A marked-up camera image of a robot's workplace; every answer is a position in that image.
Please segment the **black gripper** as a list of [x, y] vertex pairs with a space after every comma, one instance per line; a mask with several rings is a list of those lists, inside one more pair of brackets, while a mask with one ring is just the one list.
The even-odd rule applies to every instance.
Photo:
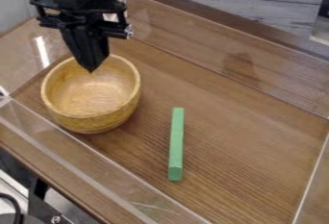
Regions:
[[[79, 65], [93, 72], [110, 55], [109, 37], [129, 39], [133, 26], [126, 19], [127, 6], [118, 0], [90, 0], [79, 9], [65, 9], [54, 0], [30, 0], [36, 7], [40, 25], [61, 29], [65, 42]], [[90, 38], [85, 28], [93, 30]]]

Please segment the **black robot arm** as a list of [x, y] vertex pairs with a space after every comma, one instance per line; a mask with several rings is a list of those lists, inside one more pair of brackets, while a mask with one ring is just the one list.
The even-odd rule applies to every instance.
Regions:
[[109, 38], [129, 39], [127, 6], [119, 0], [30, 0], [40, 26], [57, 29], [78, 64], [93, 72], [110, 56]]

